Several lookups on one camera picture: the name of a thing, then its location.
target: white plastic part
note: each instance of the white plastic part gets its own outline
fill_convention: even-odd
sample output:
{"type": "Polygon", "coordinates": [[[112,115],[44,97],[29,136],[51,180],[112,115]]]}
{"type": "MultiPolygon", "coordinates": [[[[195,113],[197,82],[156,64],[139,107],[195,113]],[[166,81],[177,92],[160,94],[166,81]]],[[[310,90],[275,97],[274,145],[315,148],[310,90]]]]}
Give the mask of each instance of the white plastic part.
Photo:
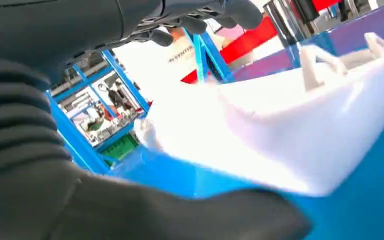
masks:
{"type": "Polygon", "coordinates": [[[183,161],[268,188],[326,196],[384,129],[384,54],[370,52],[377,49],[339,58],[313,52],[329,64],[308,61],[314,79],[326,82],[311,91],[302,68],[223,85],[173,85],[154,100],[146,124],[135,122],[136,134],[150,149],[183,161]],[[329,72],[341,79],[320,80],[329,72]]]}
{"type": "Polygon", "coordinates": [[[374,32],[364,34],[368,49],[377,57],[384,56],[384,40],[374,32]]]}
{"type": "Polygon", "coordinates": [[[330,84],[335,79],[343,77],[347,73],[347,68],[338,58],[329,52],[315,45],[303,46],[300,49],[299,57],[301,61],[304,86],[307,91],[319,87],[321,84],[330,84]],[[320,59],[327,63],[331,69],[323,73],[318,73],[316,60],[320,59]]]}

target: red panel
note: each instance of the red panel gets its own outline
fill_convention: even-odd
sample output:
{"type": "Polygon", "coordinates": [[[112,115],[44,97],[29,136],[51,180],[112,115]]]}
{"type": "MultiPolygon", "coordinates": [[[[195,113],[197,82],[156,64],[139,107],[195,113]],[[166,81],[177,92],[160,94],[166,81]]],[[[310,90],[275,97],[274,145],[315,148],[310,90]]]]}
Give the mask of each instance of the red panel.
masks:
{"type": "Polygon", "coordinates": [[[328,7],[339,3],[339,0],[312,0],[314,7],[317,11],[327,9],[328,7]]]}

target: person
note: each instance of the person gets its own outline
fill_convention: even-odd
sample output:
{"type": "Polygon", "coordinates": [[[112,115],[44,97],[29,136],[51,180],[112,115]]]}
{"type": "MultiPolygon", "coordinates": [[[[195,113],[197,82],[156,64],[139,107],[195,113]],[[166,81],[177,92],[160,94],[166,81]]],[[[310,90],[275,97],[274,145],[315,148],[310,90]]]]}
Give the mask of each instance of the person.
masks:
{"type": "Polygon", "coordinates": [[[109,99],[111,102],[114,104],[116,108],[122,107],[123,110],[129,110],[132,108],[131,105],[126,104],[126,96],[120,91],[119,88],[117,88],[117,91],[114,91],[112,89],[109,89],[107,86],[104,84],[100,83],[98,85],[99,90],[103,92],[107,92],[109,99]]]}
{"type": "MultiPolygon", "coordinates": [[[[361,4],[359,3],[358,0],[353,0],[353,1],[354,1],[354,4],[355,4],[355,7],[357,8],[357,11],[360,12],[361,4]]],[[[345,0],[341,0],[341,1],[338,2],[338,8],[339,8],[339,13],[340,13],[340,21],[341,22],[347,21],[348,20],[349,10],[347,8],[345,0]]]]}
{"type": "Polygon", "coordinates": [[[115,82],[115,87],[117,88],[117,94],[121,97],[121,104],[125,111],[129,111],[133,108],[133,106],[130,104],[129,100],[127,99],[127,96],[122,91],[122,84],[119,81],[115,82]]]}

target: green crate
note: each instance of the green crate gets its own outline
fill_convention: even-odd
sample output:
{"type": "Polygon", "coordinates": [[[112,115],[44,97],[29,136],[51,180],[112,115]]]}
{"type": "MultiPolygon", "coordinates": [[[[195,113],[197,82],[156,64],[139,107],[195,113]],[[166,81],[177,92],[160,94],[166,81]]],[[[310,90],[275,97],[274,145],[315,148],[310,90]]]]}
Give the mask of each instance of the green crate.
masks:
{"type": "Polygon", "coordinates": [[[136,140],[130,134],[126,134],[101,153],[110,158],[121,160],[137,146],[136,140]]]}

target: blue table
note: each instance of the blue table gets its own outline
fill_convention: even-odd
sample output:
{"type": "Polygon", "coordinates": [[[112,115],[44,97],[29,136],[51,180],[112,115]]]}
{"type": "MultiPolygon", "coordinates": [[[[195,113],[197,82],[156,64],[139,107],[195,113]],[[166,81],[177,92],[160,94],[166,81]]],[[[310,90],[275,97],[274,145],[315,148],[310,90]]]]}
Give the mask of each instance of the blue table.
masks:
{"type": "MultiPolygon", "coordinates": [[[[301,44],[317,44],[335,55],[365,48],[363,34],[384,38],[384,7],[353,22],[321,33],[301,44]]],[[[236,71],[235,79],[265,76],[299,66],[291,47],[236,71]]],[[[186,198],[206,198],[257,187],[250,182],[212,172],[138,147],[110,173],[186,198]]],[[[384,240],[384,131],[351,176],[323,198],[282,193],[314,222],[307,240],[384,240]]]]}

